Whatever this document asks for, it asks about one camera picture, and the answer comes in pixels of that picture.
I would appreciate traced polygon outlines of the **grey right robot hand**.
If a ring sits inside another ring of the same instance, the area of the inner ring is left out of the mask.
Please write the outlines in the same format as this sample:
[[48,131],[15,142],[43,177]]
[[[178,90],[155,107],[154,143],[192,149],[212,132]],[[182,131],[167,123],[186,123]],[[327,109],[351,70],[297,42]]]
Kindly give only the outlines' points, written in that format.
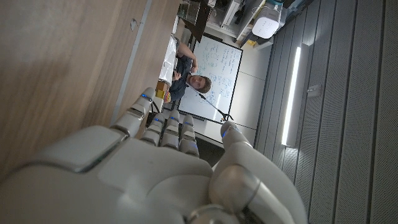
[[191,116],[155,116],[146,89],[112,126],[82,129],[1,181],[2,223],[306,223],[292,181],[238,127],[220,130],[224,154],[200,159]]

